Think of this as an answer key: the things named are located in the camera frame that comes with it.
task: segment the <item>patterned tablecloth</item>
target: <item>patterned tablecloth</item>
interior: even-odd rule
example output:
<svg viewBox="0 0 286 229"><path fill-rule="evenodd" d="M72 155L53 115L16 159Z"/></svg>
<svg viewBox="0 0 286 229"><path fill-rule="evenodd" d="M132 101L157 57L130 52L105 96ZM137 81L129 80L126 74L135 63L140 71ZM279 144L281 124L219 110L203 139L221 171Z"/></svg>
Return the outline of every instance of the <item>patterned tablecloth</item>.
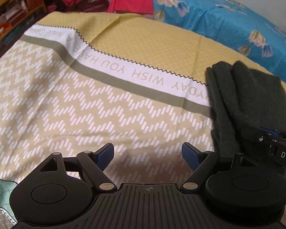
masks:
<svg viewBox="0 0 286 229"><path fill-rule="evenodd" d="M182 143L213 149L204 71L220 60L266 72L139 15L54 12L39 21L0 59L1 223L16 223L10 192L54 151L70 157L112 142L105 173L118 186L180 185L191 174Z"/></svg>

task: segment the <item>metal rivet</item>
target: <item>metal rivet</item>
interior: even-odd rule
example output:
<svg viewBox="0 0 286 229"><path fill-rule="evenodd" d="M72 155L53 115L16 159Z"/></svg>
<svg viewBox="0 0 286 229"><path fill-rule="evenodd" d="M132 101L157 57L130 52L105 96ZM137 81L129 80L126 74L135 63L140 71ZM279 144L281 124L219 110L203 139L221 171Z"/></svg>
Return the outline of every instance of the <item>metal rivet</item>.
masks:
<svg viewBox="0 0 286 229"><path fill-rule="evenodd" d="M100 185L100 189L102 190L111 190L114 188L114 185L112 183L102 183Z"/></svg>
<svg viewBox="0 0 286 229"><path fill-rule="evenodd" d="M198 188L198 184L197 183L185 183L183 184L183 187L185 189L193 190L193 189Z"/></svg>

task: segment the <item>red bag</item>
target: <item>red bag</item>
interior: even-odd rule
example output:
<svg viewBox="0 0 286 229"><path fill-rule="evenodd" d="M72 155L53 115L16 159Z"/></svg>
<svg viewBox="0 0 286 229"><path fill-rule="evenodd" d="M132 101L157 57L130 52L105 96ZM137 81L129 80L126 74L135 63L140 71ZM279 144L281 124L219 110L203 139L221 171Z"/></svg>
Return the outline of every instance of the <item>red bag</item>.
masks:
<svg viewBox="0 0 286 229"><path fill-rule="evenodd" d="M83 6L79 9L81 12L107 12L109 7L109 1L108 0L90 0L88 4Z"/></svg>

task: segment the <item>round black disc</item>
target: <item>round black disc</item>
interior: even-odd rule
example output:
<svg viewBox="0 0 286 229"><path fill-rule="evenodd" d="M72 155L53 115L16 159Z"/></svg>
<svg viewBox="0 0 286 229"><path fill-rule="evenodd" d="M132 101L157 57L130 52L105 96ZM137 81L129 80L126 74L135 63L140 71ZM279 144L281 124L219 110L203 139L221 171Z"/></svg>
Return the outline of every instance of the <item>round black disc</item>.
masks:
<svg viewBox="0 0 286 229"><path fill-rule="evenodd" d="M32 183L20 183L10 196L18 221L40 226L63 224L82 215L92 203L91 188L75 177Z"/></svg>
<svg viewBox="0 0 286 229"><path fill-rule="evenodd" d="M264 167L239 167L209 177L205 195L231 216L268 216L286 204L286 178Z"/></svg>

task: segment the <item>olive green stripe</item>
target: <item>olive green stripe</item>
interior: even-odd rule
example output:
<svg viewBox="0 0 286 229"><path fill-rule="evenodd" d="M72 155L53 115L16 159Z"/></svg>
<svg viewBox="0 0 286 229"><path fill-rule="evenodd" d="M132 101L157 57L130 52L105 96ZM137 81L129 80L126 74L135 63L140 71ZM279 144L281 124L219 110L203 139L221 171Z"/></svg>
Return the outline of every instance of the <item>olive green stripe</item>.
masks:
<svg viewBox="0 0 286 229"><path fill-rule="evenodd" d="M57 52L57 54L61 57L61 59L67 65L69 65L74 71L82 75L88 76L90 78L93 78L95 80L98 80L107 85L110 85L110 86L113 86L119 89L123 89L130 93L140 95L140 96L149 98L151 100L163 102L163 103L166 103L174 107L180 107L192 113L198 113L201 115L205 115L208 118L213 117L212 109L208 106L197 104L183 97L178 97L175 95L167 94L165 92L161 92L161 91L147 88L147 87L144 87L144 86L141 86L141 85L129 82L129 81L125 81L125 80L113 77L109 74L103 73L101 71L94 70L92 68L84 66L81 63L79 63L76 59L74 59L68 53L65 46L60 44L59 42L35 38L35 37L27 36L27 35L23 35L20 38L20 40L28 42L28 43L32 43L35 45L39 45L42 47L53 49L55 52Z"/></svg>

